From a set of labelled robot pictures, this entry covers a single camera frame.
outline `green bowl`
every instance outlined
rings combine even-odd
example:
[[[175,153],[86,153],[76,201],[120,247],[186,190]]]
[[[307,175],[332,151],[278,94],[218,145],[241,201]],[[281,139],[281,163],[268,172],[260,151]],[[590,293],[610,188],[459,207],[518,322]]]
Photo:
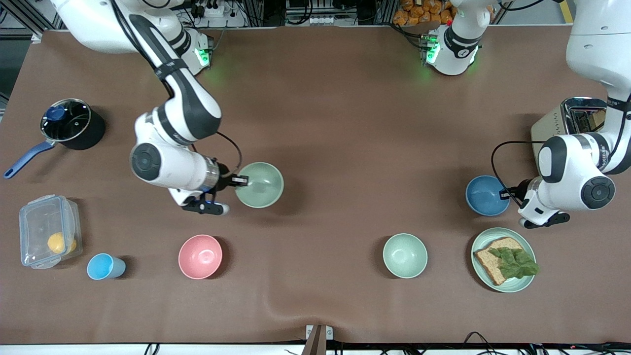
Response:
[[[427,249],[412,234],[399,233],[384,246],[384,263],[390,272],[402,279],[419,276],[427,266]]]
[[[471,247],[471,262],[473,263],[473,269],[475,270],[478,277],[484,282],[488,287],[500,292],[517,292],[525,289],[530,285],[533,281],[534,276],[524,276],[521,279],[517,279],[516,277],[511,277],[504,281],[501,285],[495,285],[493,280],[488,276],[487,271],[484,269],[482,264],[478,261],[478,258],[475,257],[475,252],[478,250],[482,250],[486,248],[489,244],[491,244],[494,240],[503,238],[503,237],[511,237],[515,239],[521,246],[524,248],[524,251],[530,255],[530,257],[536,262],[537,259],[534,257],[534,251],[530,244],[524,239],[524,237],[520,236],[516,232],[501,227],[495,227],[491,229],[487,229],[484,232],[480,233],[478,237],[473,241],[473,245]]]
[[[269,207],[283,194],[283,188],[285,188],[283,175],[269,163],[249,164],[241,169],[239,175],[249,177],[246,187],[237,187],[235,190],[237,198],[248,207]]]

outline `pink bowl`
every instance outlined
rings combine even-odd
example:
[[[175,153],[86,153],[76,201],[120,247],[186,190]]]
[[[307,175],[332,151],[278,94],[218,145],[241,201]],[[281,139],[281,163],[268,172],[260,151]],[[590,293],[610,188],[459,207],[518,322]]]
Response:
[[[221,246],[217,239],[200,234],[182,245],[177,262],[184,275],[194,280],[201,280],[217,271],[222,256]]]

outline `blue handle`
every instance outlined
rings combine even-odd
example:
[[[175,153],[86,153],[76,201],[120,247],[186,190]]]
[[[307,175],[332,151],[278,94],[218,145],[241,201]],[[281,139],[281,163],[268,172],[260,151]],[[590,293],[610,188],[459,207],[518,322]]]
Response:
[[[18,173],[18,171],[20,171],[24,167],[24,165],[31,161],[31,159],[33,159],[37,154],[53,149],[54,147],[55,145],[51,142],[43,141],[42,143],[39,143],[38,145],[29,149],[28,152],[22,155],[22,158],[19,158],[18,161],[16,161],[15,164],[13,164],[13,166],[9,168],[9,170],[4,172],[4,178],[11,179],[13,176],[15,176],[15,174]]]

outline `lemon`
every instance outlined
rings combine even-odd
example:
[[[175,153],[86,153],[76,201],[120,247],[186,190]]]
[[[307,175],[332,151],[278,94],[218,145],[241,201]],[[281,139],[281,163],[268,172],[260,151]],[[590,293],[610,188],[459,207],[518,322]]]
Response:
[[[55,233],[48,238],[48,248],[55,254],[62,253],[64,248],[66,247],[66,243],[64,242],[64,235],[61,233]],[[70,246],[70,250],[66,253],[72,253],[73,250],[77,247],[77,241],[73,240],[72,245]]]

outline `brown tablecloth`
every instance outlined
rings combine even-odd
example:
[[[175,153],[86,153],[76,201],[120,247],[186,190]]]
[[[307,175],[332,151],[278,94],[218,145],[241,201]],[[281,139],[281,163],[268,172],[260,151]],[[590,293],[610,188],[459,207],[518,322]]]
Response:
[[[199,81],[245,163],[270,162],[286,181],[264,210],[221,193],[226,217],[184,212],[133,176],[134,120],[167,98],[143,59],[47,32],[28,51],[0,126],[0,166],[42,140],[38,121],[59,99],[87,101],[108,131],[89,150],[55,148],[0,182],[0,341],[268,342],[304,338],[311,323],[332,325],[345,342],[461,342],[472,330],[491,342],[629,341],[631,174],[613,177],[609,206],[549,229],[520,228],[515,206],[479,217],[464,200],[467,182],[491,172],[496,144],[529,138],[567,97],[606,97],[568,69],[569,31],[490,28],[458,77],[421,66],[389,28],[226,32]],[[236,163],[218,136],[197,148]],[[503,148],[497,166],[510,184],[536,174],[528,146]],[[18,211],[48,194],[79,203],[85,251],[32,270],[20,265]],[[470,267],[472,239],[495,226],[520,232],[541,265],[516,294],[491,291]],[[383,266],[385,240],[399,232],[428,248],[415,279]],[[195,234],[224,247],[212,279],[178,268]],[[101,252],[127,260],[122,279],[88,278]]]

